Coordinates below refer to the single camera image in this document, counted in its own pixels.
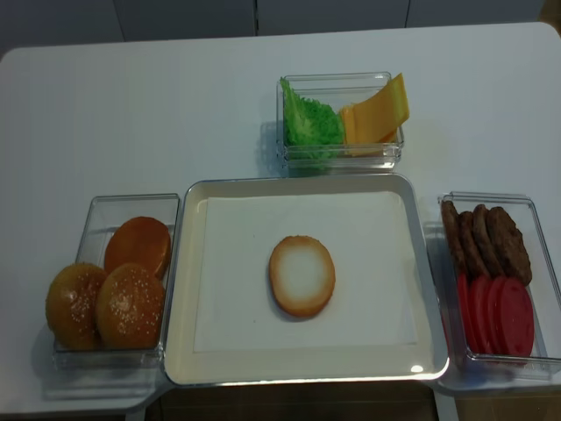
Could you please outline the green lettuce leaf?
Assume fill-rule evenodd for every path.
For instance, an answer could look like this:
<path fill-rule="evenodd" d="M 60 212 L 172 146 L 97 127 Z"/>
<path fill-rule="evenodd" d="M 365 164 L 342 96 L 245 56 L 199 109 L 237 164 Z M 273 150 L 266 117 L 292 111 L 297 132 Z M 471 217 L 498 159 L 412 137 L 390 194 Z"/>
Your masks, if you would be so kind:
<path fill-rule="evenodd" d="M 297 94 L 286 78 L 280 79 L 280 85 L 289 158 L 310 161 L 335 158 L 344 141 L 341 117 L 328 104 Z"/>

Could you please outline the front meat patty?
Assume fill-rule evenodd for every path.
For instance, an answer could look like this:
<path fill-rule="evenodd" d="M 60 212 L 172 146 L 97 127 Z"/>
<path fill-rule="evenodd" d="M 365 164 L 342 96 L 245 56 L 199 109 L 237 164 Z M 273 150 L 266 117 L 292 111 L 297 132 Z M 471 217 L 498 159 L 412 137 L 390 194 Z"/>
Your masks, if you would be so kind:
<path fill-rule="evenodd" d="M 486 228 L 505 274 L 528 286 L 533 277 L 531 263 L 515 221 L 502 207 L 496 206 L 486 214 Z"/>

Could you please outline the upper cheese slice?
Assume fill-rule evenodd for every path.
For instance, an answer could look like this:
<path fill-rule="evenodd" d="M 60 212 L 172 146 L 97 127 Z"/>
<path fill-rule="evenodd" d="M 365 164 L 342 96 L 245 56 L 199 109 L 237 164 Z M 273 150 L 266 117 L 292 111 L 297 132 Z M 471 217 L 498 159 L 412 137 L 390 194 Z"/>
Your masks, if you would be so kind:
<path fill-rule="evenodd" d="M 377 126 L 380 133 L 374 134 L 373 138 L 385 137 L 397 130 L 409 118 L 408 97 L 402 73 L 391 79 L 374 96 L 359 104 L 378 104 L 387 113 L 387 126 Z"/>

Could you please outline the tomato slice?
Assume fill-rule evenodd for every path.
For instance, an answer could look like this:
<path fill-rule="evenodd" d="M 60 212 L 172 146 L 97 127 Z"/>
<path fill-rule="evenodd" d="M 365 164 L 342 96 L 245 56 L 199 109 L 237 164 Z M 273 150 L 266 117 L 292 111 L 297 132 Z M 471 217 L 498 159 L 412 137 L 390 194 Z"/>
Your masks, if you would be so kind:
<path fill-rule="evenodd" d="M 498 318 L 496 317 L 499 294 L 504 286 L 506 276 L 498 276 L 491 281 L 486 296 L 486 328 L 494 354 L 505 355 L 506 351 L 499 338 Z"/>
<path fill-rule="evenodd" d="M 469 311 L 469 288 L 465 273 L 458 276 L 458 302 L 462 317 L 462 324 L 465 331 L 466 344 L 473 353 L 479 353 L 479 344 L 472 327 L 472 320 Z"/>
<path fill-rule="evenodd" d="M 534 312 L 528 291 L 514 278 L 507 278 L 497 297 L 495 318 L 501 351 L 516 357 L 531 355 Z"/>
<path fill-rule="evenodd" d="M 477 344 L 475 353 L 494 353 L 486 322 L 486 299 L 490 282 L 488 277 L 482 275 L 472 281 L 469 287 L 469 312 L 472 330 Z"/>

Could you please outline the leftmost tomato slice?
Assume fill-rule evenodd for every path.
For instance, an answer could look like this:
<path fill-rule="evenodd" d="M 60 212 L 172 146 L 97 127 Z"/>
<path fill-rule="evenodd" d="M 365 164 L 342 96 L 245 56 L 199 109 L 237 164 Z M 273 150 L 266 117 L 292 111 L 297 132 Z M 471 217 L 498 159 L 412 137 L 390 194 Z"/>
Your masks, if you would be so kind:
<path fill-rule="evenodd" d="M 466 344 L 473 353 L 479 353 L 479 344 L 472 327 L 472 320 L 469 311 L 469 288 L 465 273 L 458 276 L 458 302 L 462 317 L 462 324 L 465 331 Z"/>

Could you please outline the leftmost meat patty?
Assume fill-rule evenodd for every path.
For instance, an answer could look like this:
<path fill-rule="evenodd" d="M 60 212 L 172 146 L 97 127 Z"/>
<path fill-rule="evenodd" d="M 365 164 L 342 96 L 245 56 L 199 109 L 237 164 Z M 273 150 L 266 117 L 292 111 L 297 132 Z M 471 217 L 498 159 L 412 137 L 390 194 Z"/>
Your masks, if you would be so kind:
<path fill-rule="evenodd" d="M 465 254 L 459 239 L 458 212 L 452 201 L 441 202 L 441 214 L 454 267 L 458 275 L 467 274 Z"/>

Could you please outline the lower cheese slice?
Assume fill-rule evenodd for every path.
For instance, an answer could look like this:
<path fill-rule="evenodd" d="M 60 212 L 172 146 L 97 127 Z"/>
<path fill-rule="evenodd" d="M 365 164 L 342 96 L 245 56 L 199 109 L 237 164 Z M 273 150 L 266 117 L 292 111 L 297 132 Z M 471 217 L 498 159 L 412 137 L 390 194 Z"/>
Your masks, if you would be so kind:
<path fill-rule="evenodd" d="M 387 126 L 387 113 L 378 104 L 347 105 L 339 112 L 344 124 L 345 154 L 352 157 L 381 156 L 383 144 L 393 144 L 397 140 L 397 130 L 385 137 L 373 138 L 379 134 L 377 126 Z"/>

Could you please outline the bottom bun half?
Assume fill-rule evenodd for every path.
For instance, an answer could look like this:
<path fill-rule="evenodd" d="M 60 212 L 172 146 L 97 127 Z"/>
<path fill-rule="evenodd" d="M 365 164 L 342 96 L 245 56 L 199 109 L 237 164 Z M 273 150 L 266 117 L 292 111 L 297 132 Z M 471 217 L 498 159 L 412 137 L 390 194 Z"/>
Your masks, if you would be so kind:
<path fill-rule="evenodd" d="M 332 297 L 336 270 L 327 248 L 310 236 L 288 236 L 273 249 L 268 279 L 276 304 L 294 318 L 312 318 Z"/>

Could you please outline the plain orange bun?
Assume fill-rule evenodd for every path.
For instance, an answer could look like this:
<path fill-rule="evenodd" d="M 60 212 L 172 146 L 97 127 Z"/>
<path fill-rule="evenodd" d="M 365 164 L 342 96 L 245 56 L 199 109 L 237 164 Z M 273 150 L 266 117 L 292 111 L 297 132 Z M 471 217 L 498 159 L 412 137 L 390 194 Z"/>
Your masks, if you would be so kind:
<path fill-rule="evenodd" d="M 110 273 L 125 263 L 136 263 L 162 280 L 171 260 L 172 241 L 168 228 L 158 219 L 129 219 L 109 240 L 104 269 Z"/>

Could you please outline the clear lettuce cheese container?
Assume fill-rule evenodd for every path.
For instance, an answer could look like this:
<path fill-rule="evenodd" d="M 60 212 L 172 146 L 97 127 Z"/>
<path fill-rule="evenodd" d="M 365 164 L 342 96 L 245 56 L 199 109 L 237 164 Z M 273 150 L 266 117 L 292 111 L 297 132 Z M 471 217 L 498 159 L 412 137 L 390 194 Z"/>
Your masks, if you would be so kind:
<path fill-rule="evenodd" d="M 388 72 L 332 75 L 287 75 L 302 98 L 328 104 L 335 112 L 374 96 L 392 79 Z M 391 142 L 368 145 L 290 146 L 284 122 L 284 97 L 276 88 L 276 144 L 280 164 L 294 176 L 350 172 L 389 172 L 401 160 L 404 135 L 398 128 Z"/>

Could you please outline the left sesame bun top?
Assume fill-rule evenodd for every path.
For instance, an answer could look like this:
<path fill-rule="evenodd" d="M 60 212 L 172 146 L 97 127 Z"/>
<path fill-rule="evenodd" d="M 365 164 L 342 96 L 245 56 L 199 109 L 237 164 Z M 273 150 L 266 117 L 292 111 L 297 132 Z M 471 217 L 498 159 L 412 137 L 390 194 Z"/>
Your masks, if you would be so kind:
<path fill-rule="evenodd" d="M 93 350 L 101 346 L 96 328 L 96 299 L 107 273 L 90 263 L 63 268 L 46 296 L 46 321 L 61 346 Z"/>

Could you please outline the white paper liner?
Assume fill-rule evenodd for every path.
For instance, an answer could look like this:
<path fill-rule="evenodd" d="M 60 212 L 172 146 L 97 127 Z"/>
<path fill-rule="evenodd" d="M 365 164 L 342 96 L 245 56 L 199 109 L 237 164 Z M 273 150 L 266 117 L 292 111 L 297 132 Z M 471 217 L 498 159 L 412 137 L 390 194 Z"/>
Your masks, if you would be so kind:
<path fill-rule="evenodd" d="M 328 305 L 304 321 L 280 311 L 267 284 L 273 248 L 295 235 L 319 240 L 337 276 Z M 407 216 L 395 193 L 212 199 L 195 350 L 412 345 L 407 284 L 414 277 Z"/>

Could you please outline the front tomato slice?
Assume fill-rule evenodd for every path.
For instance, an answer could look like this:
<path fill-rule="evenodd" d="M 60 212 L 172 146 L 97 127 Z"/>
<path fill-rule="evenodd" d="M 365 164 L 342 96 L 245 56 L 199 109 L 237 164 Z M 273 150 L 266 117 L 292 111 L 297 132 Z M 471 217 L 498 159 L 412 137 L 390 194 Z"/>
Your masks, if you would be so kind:
<path fill-rule="evenodd" d="M 514 278 L 507 278 L 497 297 L 495 318 L 501 351 L 516 357 L 531 355 L 534 312 L 528 291 Z"/>

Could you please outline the clear bun container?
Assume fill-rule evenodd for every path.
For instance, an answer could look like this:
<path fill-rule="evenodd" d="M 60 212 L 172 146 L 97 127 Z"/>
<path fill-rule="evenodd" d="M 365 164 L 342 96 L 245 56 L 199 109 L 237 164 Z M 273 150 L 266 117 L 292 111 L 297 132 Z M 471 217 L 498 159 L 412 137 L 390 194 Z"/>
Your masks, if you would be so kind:
<path fill-rule="evenodd" d="M 152 368 L 163 362 L 181 213 L 181 198 L 175 193 L 96 196 L 92 199 L 75 258 L 77 263 L 91 263 L 101 267 L 113 234 L 132 218 L 155 218 L 166 226 L 171 240 L 171 258 L 162 278 L 164 302 L 160 332 L 156 345 L 149 348 L 118 350 L 102 346 L 91 351 L 74 351 L 55 341 L 53 363 L 57 368 Z"/>

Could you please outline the right sesame bun top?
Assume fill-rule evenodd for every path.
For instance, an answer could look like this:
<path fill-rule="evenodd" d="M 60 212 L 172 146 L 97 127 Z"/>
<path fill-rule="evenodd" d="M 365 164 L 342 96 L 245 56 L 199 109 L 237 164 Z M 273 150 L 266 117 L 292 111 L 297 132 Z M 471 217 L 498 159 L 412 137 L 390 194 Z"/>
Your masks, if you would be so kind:
<path fill-rule="evenodd" d="M 157 346 L 165 302 L 162 281 L 136 263 L 113 270 L 96 299 L 96 327 L 109 349 Z"/>

